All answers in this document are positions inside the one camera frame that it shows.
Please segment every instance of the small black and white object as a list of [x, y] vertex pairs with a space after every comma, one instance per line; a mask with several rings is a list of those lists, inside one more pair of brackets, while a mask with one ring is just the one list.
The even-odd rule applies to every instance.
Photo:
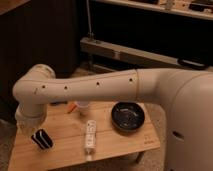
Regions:
[[31, 136], [31, 139], [42, 149], [49, 149], [53, 146], [53, 142], [44, 129], [39, 129]]
[[85, 136], [85, 152], [86, 161], [92, 161], [92, 153], [95, 151], [95, 138], [96, 138], [96, 121], [88, 120], [86, 123], [86, 136]]

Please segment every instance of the white remote control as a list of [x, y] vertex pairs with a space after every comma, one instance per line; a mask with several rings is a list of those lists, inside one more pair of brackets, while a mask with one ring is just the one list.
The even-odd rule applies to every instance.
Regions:
[[96, 121], [88, 120], [86, 125], [85, 151], [86, 160], [92, 161], [92, 153], [95, 151]]

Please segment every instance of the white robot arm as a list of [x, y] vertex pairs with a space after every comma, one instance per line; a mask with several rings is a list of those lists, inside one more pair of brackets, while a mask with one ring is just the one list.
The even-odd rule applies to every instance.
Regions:
[[46, 117], [46, 104], [60, 101], [140, 101], [166, 112], [166, 171], [213, 170], [213, 74], [178, 69], [143, 69], [72, 79], [55, 79], [36, 65], [16, 82], [16, 119], [34, 128]]

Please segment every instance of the wooden tabletop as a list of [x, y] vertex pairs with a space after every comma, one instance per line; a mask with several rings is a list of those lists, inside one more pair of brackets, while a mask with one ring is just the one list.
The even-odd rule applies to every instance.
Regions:
[[86, 162], [84, 152], [85, 124], [97, 121], [96, 151], [93, 159], [141, 152], [160, 147], [159, 139], [143, 104], [145, 123], [135, 133], [123, 135], [114, 129], [110, 113], [115, 102], [92, 102], [86, 116], [78, 109], [67, 114], [67, 105], [48, 106], [48, 117], [42, 128], [53, 139], [54, 146], [41, 150], [18, 130], [9, 171], [44, 171]]

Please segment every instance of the dark bowl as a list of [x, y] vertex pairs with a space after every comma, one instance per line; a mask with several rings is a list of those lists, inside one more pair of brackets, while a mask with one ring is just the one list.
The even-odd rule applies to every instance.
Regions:
[[119, 102], [111, 112], [113, 125], [121, 131], [134, 132], [145, 120], [143, 109], [137, 103]]

